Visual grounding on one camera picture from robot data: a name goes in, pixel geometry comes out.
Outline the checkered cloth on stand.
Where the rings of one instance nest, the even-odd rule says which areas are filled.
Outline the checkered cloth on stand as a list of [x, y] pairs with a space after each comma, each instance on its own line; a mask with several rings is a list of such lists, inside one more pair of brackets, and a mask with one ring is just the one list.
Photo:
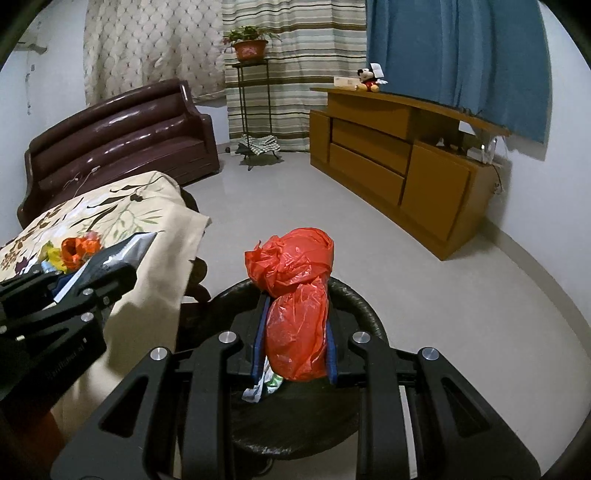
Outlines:
[[243, 156], [258, 156], [263, 154], [276, 155], [280, 151], [280, 144], [273, 135], [253, 137], [243, 135], [238, 140], [238, 148], [235, 153]]

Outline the dark brown leather sofa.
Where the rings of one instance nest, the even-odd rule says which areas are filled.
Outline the dark brown leather sofa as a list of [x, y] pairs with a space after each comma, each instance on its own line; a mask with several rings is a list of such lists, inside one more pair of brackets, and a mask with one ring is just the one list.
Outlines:
[[61, 121], [25, 154], [21, 226], [92, 189], [157, 171], [189, 185], [221, 169], [211, 116], [176, 78], [129, 90]]

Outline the black wicker trash bin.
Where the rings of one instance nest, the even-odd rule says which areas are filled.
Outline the black wicker trash bin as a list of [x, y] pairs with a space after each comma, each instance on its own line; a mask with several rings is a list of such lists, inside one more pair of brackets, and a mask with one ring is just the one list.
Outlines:
[[[206, 303], [182, 304], [175, 349], [197, 348], [235, 326], [238, 315], [252, 311], [259, 296], [259, 288], [245, 280]], [[327, 378], [283, 382], [257, 403], [246, 402], [235, 392], [229, 405], [231, 440], [235, 450], [246, 455], [304, 458], [339, 445], [359, 426], [359, 389], [332, 385]]]

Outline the black metal plant stand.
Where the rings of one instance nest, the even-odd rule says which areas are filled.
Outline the black metal plant stand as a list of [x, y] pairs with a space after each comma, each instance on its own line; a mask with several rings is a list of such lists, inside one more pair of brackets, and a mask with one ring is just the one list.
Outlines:
[[[270, 89], [270, 60], [240, 63], [235, 61], [231, 65], [236, 73], [236, 88], [238, 88], [238, 103], [240, 113], [240, 133], [238, 140], [243, 135], [263, 137], [273, 135], [273, 102]], [[260, 165], [260, 160], [280, 162], [280, 151], [273, 154], [258, 156], [243, 156], [242, 164], [249, 171]]]

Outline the beige patterned curtain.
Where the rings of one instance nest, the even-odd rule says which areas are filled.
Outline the beige patterned curtain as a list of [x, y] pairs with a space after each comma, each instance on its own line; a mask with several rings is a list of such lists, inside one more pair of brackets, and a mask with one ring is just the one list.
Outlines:
[[177, 78], [196, 102], [225, 94], [219, 1], [90, 1], [84, 26], [85, 99], [96, 104]]

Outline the white router on cabinet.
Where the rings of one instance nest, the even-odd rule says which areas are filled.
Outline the white router on cabinet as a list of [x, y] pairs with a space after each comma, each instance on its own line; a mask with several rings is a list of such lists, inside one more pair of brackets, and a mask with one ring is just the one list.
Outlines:
[[482, 143], [479, 147], [472, 146], [467, 150], [467, 157], [485, 165], [492, 165], [496, 155], [497, 142], [497, 138], [493, 137], [488, 143]]

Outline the blue curtain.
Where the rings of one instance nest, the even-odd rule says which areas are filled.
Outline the blue curtain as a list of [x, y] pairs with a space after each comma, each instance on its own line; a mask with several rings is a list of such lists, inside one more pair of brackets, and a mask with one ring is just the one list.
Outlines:
[[384, 91], [441, 104], [542, 143], [551, 69], [536, 1], [388, 0], [367, 6]]

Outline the Mickey Mouse plush toy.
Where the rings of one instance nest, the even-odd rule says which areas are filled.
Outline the Mickey Mouse plush toy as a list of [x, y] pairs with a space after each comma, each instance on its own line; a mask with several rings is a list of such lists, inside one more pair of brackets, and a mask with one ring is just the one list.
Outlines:
[[378, 78], [371, 67], [359, 69], [356, 73], [359, 77], [359, 83], [356, 84], [356, 90], [373, 93], [380, 91]]

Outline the orange plastic bag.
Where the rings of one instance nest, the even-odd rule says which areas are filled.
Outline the orange plastic bag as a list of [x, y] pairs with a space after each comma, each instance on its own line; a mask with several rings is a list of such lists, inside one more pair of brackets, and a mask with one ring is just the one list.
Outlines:
[[101, 249], [99, 234], [88, 231], [81, 237], [64, 239], [61, 243], [61, 258], [67, 271], [75, 272]]

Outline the potted plant orange pot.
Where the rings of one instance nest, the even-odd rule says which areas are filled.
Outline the potted plant orange pot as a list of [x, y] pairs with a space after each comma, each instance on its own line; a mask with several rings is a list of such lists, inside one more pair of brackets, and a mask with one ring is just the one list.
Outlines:
[[279, 40], [280, 36], [264, 27], [252, 25], [240, 26], [225, 34], [222, 42], [235, 50], [235, 57], [240, 63], [263, 61], [266, 45], [270, 40]]

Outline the wooden TV cabinet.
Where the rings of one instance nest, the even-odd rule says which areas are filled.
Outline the wooden TV cabinet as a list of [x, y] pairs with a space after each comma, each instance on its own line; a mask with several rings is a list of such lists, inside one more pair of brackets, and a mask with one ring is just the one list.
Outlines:
[[325, 89], [310, 113], [311, 165], [377, 208], [441, 260], [478, 232], [501, 185], [468, 156], [461, 123], [494, 138], [504, 127], [410, 97]]

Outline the red plastic bag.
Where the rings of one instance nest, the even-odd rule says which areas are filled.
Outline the red plastic bag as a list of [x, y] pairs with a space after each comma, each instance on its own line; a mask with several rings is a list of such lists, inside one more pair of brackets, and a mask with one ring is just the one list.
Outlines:
[[328, 375], [328, 282], [335, 244], [325, 231], [297, 228], [245, 252], [249, 279], [270, 294], [266, 356], [273, 372], [293, 382]]

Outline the yellow foil wrapper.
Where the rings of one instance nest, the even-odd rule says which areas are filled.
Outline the yellow foil wrapper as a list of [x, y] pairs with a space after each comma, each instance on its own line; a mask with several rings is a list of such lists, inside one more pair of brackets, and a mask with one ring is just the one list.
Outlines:
[[45, 273], [67, 272], [67, 267], [62, 258], [61, 249], [56, 247], [51, 241], [48, 241], [42, 246], [38, 260]]

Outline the striped curtain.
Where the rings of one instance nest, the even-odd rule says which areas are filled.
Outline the striped curtain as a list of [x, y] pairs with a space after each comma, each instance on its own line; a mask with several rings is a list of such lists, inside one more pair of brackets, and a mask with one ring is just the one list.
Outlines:
[[308, 115], [325, 107], [318, 89], [368, 65], [363, 1], [224, 1], [223, 32], [252, 25], [280, 36], [266, 45], [273, 128], [283, 151], [307, 151]]

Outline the silver foil wrapper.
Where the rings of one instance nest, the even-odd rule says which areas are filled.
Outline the silver foil wrapper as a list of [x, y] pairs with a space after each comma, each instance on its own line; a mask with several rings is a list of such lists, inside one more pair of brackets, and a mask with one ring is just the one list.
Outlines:
[[257, 381], [256, 386], [245, 389], [242, 392], [242, 400], [248, 403], [259, 403], [264, 396], [268, 396], [280, 389], [283, 384], [283, 377], [276, 374], [270, 366], [270, 361], [266, 357], [263, 364], [263, 375]]

